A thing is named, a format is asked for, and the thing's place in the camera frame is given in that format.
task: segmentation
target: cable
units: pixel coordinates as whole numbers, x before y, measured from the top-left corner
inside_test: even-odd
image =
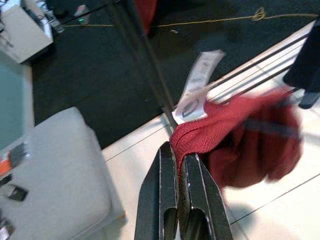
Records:
[[[78,18],[82,18],[83,16],[86,16],[90,14],[91,12],[95,12],[97,9],[101,9],[101,7],[98,7],[90,12],[84,13],[82,15],[79,15],[77,17],[74,17],[68,21],[65,21],[63,23],[64,27],[83,27],[85,25],[65,25],[73,20],[76,20]],[[229,22],[229,21],[238,21],[238,20],[247,20],[251,19],[254,22],[258,22],[261,20],[269,20],[269,19],[275,19],[275,18],[295,18],[295,17],[301,17],[301,18],[317,18],[319,15],[314,13],[287,13],[287,14],[278,14],[273,16],[267,16],[265,12],[264,7],[259,7],[254,15],[251,16],[239,16],[239,17],[231,17],[231,18],[221,18],[221,19],[210,19],[210,20],[203,20],[203,21],[186,21],[186,22],[176,22],[176,23],[169,23],[169,24],[161,24],[156,26],[151,26],[151,28],[167,28],[167,27],[175,27],[175,26],[184,26],[184,25],[194,25],[194,24],[209,24],[209,23],[219,23],[219,22]],[[88,27],[114,27],[113,24],[91,24],[88,25]]]

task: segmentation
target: floor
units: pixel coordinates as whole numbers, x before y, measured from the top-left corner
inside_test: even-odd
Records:
[[[309,32],[311,27],[312,24],[307,25],[241,68]],[[208,98],[223,101],[291,64],[303,42],[213,89]],[[283,75],[274,77],[249,94],[283,86]],[[297,102],[302,93],[300,90],[294,93]],[[320,239],[317,229],[320,216],[317,207],[320,202],[320,102],[310,110],[297,109],[297,115],[301,119],[304,153],[294,171],[279,182],[263,181],[243,189],[225,189],[226,211],[235,240]],[[140,186],[158,148],[169,137],[169,124],[164,116],[159,116],[102,151],[126,211],[117,238],[110,239],[134,239]]]

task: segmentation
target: black object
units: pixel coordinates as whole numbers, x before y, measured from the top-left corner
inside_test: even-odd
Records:
[[[184,158],[180,178],[181,239],[232,240],[219,188],[197,154]]]
[[[135,226],[135,240],[173,240],[177,230],[176,160],[169,142],[158,150],[143,180]]]
[[[158,150],[142,183],[135,240],[232,240],[219,188],[198,155],[187,156],[177,191],[176,159],[168,142]]]
[[[8,176],[5,176],[4,178],[2,178],[2,179],[0,180],[0,188],[1,188],[3,185],[9,183],[11,180],[12,180],[12,174],[9,174]]]
[[[18,166],[29,154],[26,146],[25,143],[21,143],[10,151],[9,158],[12,168]]]
[[[23,202],[28,195],[28,191],[17,185],[13,185],[13,184],[10,184],[10,185],[11,187],[14,188],[14,190],[12,194],[8,196],[8,198],[18,202]]]
[[[55,15],[55,17],[57,19],[63,19],[66,16],[68,16],[69,12],[67,9],[63,9],[63,8],[55,8],[53,9],[53,14]]]
[[[28,195],[28,191],[26,189],[14,184],[3,185],[0,188],[0,193],[6,198],[18,202],[23,202]]]
[[[309,33],[293,66],[283,77],[292,86],[305,89],[299,106],[309,109],[320,97],[320,18]]]

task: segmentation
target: black rod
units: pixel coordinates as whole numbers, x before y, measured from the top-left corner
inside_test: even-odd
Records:
[[[230,79],[232,79],[232,78],[236,77],[237,75],[239,75],[239,74],[241,74],[241,73],[243,73],[243,72],[247,71],[248,69],[250,69],[250,68],[254,67],[255,65],[262,63],[263,61],[267,60],[268,58],[270,58],[270,57],[272,57],[272,56],[274,56],[274,55],[276,55],[276,54],[278,54],[278,53],[282,52],[283,50],[285,50],[285,49],[289,48],[290,46],[292,46],[292,45],[296,44],[297,42],[299,42],[299,41],[301,41],[301,40],[303,40],[303,39],[307,38],[307,37],[308,37],[308,35],[309,35],[309,33],[307,33],[307,34],[305,34],[305,35],[303,35],[303,36],[301,36],[301,37],[297,38],[296,40],[294,40],[294,41],[292,41],[292,42],[288,43],[287,45],[285,45],[285,46],[283,46],[283,47],[279,48],[278,50],[276,50],[276,51],[274,51],[274,52],[270,53],[269,55],[267,55],[267,56],[265,56],[265,57],[261,58],[260,60],[258,60],[258,61],[256,61],[256,62],[254,62],[254,63],[250,64],[249,66],[246,66],[245,68],[243,68],[243,69],[241,69],[241,70],[239,70],[239,71],[237,71],[236,73],[232,74],[231,76],[227,77],[226,79],[223,79],[222,81],[217,82],[216,84],[214,84],[214,85],[212,85],[212,86],[208,85],[208,86],[207,86],[207,88],[208,88],[208,89],[207,89],[207,88],[205,88],[205,91],[206,91],[206,92],[208,92],[208,91],[210,91],[211,89],[214,89],[214,88],[216,88],[216,87],[220,86],[221,84],[224,84],[225,82],[227,82],[227,81],[229,81]]]
[[[293,94],[293,93],[295,93],[296,91],[298,91],[299,89],[301,89],[301,88],[299,88],[299,87],[295,87],[295,88],[293,88],[293,89],[291,89],[291,90],[287,91],[287,92],[286,92],[286,94]]]
[[[256,87],[260,86],[261,84],[263,84],[263,83],[265,83],[265,82],[269,81],[270,79],[273,79],[275,76],[278,76],[279,74],[282,74],[283,72],[285,72],[285,71],[289,70],[289,69],[291,68],[291,66],[292,66],[292,64],[291,64],[291,65],[289,65],[289,66],[286,66],[285,68],[283,68],[283,69],[281,69],[281,70],[277,71],[276,73],[274,73],[274,74],[272,74],[272,75],[270,75],[270,76],[266,77],[265,79],[263,79],[263,80],[261,80],[261,81],[257,82],[256,84],[254,84],[254,85],[252,85],[252,86],[248,87],[247,89],[245,89],[245,90],[243,90],[243,91],[241,91],[241,92],[237,93],[235,96],[240,96],[240,95],[243,95],[243,94],[245,94],[245,93],[249,92],[250,90],[252,90],[252,89],[254,89],[254,88],[256,88]],[[227,100],[223,101],[221,104],[226,104],[226,103],[228,103],[228,102],[229,102],[233,97],[234,97],[234,96],[232,96],[232,97],[228,98]]]
[[[104,8],[110,15],[138,71],[147,81],[159,107],[167,116],[171,127],[177,125],[172,116],[174,101],[164,81],[156,56],[142,28],[141,20],[132,0],[118,1]]]

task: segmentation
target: red fabric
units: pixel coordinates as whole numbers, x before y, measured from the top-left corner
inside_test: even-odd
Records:
[[[144,31],[148,34],[155,16],[157,0],[134,0],[134,2],[143,22]]]
[[[236,96],[225,105],[207,102],[206,118],[177,126],[170,138],[178,175],[184,157],[192,153],[204,154],[220,189],[247,187],[266,176],[279,180],[290,173],[301,157],[301,141],[249,130],[241,124],[250,118],[299,130],[292,106],[275,105],[286,97],[279,91],[255,98]]]

